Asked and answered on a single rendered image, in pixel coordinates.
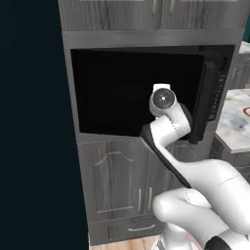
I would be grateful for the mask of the grey wood drawer front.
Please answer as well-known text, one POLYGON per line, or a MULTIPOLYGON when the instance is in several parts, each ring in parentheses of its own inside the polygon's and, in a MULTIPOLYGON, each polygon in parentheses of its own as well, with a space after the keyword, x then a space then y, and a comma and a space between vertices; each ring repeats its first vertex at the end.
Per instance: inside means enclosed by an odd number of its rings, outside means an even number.
POLYGON ((164 224, 154 216, 128 218, 126 220, 110 220, 89 225, 89 237, 92 246, 108 244, 112 242, 148 237, 160 234, 164 230, 164 224), (154 229, 142 231, 128 231, 128 228, 138 229, 156 225, 154 229))

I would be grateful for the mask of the grey wood upper cupboard door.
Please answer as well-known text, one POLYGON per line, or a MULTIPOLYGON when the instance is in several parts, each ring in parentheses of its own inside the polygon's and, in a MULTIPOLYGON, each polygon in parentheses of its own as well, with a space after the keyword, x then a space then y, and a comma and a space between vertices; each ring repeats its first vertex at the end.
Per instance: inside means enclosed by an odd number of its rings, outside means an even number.
POLYGON ((161 0, 59 0, 63 31, 158 29, 161 0))
POLYGON ((244 28, 250 15, 250 0, 171 0, 162 1, 161 29, 244 28))

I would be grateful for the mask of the black built-in microwave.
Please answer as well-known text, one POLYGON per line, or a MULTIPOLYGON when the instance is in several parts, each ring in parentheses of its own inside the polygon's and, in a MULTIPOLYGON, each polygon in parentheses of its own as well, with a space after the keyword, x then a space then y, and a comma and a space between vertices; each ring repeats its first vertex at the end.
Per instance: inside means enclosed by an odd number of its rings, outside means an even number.
POLYGON ((72 49, 79 130, 137 137, 153 120, 149 97, 156 83, 171 87, 193 124, 204 55, 217 54, 207 126, 216 118, 233 52, 232 45, 72 49))

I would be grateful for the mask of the grey microwave surround frame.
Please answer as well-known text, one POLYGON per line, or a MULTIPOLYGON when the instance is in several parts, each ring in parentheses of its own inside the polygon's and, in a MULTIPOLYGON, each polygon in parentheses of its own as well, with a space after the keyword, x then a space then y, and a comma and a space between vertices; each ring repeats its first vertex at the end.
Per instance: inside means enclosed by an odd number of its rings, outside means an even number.
MULTIPOLYGON (((93 135, 83 134, 80 132, 70 58, 71 49, 231 44, 235 46, 231 62, 234 64, 237 59, 243 34, 243 28, 64 31, 62 33, 62 43, 64 48, 76 141, 79 144, 82 144, 111 140, 130 140, 130 137, 93 135)), ((227 89, 231 86, 230 78, 232 72, 233 65, 229 68, 229 76, 226 81, 227 89)))

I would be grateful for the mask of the black microwave door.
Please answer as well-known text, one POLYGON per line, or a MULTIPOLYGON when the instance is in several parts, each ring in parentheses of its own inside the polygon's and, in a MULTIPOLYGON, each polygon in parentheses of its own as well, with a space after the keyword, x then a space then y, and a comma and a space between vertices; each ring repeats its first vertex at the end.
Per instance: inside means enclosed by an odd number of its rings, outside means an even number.
POLYGON ((210 96, 214 91, 214 82, 218 72, 218 55, 205 54, 202 66, 202 73, 199 81, 195 107, 193 110, 193 124, 189 135, 189 142, 197 145, 203 140, 207 123, 210 96))

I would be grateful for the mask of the grey background cupboard run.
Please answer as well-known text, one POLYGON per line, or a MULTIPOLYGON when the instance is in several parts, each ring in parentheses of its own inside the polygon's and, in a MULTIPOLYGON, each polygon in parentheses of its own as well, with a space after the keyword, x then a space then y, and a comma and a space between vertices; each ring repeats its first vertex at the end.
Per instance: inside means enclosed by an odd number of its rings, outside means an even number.
POLYGON ((250 89, 250 54, 240 54, 232 77, 233 89, 250 89))

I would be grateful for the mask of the grey arched lower cupboard door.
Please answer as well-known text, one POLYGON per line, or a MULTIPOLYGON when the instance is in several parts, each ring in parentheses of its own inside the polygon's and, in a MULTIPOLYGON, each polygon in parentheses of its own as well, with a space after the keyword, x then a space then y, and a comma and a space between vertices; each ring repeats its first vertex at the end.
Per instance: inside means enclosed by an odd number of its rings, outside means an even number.
MULTIPOLYGON (((167 147, 167 149, 180 160, 192 160, 194 158, 194 154, 190 152, 188 145, 183 145, 183 146, 170 145, 167 147)), ((170 172, 161 163, 158 157, 153 152, 150 151, 147 154, 144 213, 152 214, 152 201, 156 195, 164 191, 182 187, 183 185, 173 175, 173 173, 170 172), (150 210, 147 211, 149 187, 152 187, 152 198, 151 198, 150 210)))
POLYGON ((87 220, 138 216, 143 210, 147 152, 140 138, 78 146, 87 220), (138 192, 142 207, 138 212, 138 192))

